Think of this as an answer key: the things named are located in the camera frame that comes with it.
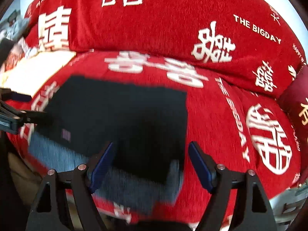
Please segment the black pants with patterned hem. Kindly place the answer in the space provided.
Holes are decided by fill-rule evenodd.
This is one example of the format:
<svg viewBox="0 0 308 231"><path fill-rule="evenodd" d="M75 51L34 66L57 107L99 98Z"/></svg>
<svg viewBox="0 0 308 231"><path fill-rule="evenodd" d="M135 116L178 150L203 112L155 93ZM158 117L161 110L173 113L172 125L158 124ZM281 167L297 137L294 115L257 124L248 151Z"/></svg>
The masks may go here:
<svg viewBox="0 0 308 231"><path fill-rule="evenodd" d="M115 157L95 194L149 215L174 204L184 180L186 93L70 77L45 111L29 153L47 168L70 171L112 143Z"/></svg>

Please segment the grey clothes pile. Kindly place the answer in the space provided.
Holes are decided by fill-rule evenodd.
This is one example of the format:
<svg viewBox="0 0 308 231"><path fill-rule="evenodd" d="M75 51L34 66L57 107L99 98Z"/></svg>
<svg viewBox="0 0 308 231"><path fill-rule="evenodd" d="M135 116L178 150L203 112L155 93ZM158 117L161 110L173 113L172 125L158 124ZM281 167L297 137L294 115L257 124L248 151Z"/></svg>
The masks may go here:
<svg viewBox="0 0 308 231"><path fill-rule="evenodd" d="M14 10L7 18L9 26L1 30L1 40L9 39L17 42L26 32L29 25L29 18L18 17L20 12Z"/></svg>

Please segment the red wedding quilt roll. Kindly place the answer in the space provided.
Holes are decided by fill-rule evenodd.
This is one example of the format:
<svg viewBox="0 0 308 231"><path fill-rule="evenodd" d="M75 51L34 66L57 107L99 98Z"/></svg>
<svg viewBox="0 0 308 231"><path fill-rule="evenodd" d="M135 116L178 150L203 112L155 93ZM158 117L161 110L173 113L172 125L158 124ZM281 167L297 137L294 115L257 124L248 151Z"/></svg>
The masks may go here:
<svg viewBox="0 0 308 231"><path fill-rule="evenodd" d="M34 0L26 16L30 46L170 57L271 96L306 64L298 38L264 0Z"/></svg>

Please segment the red wedding blanket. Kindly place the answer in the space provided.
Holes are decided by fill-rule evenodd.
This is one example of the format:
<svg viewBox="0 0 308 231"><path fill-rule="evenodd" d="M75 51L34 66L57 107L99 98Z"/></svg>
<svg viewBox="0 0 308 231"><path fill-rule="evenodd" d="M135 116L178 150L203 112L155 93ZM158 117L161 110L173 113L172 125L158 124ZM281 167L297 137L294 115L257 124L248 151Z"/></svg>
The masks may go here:
<svg viewBox="0 0 308 231"><path fill-rule="evenodd" d="M1 86L32 97L30 102L10 100L10 106L46 112L54 94L72 76L186 93L184 180L176 202L156 203L152 213L146 215L94 193L95 205L102 213L128 224L167 221L194 229L210 194L202 188L189 159L188 145L192 141L228 169L253 169L269 198L291 187L300 177L301 153L295 131L277 101L232 86L220 74L190 63L133 51L42 52L1 71ZM37 125L24 124L8 139L22 158L45 173L49 168L28 151Z"/></svg>

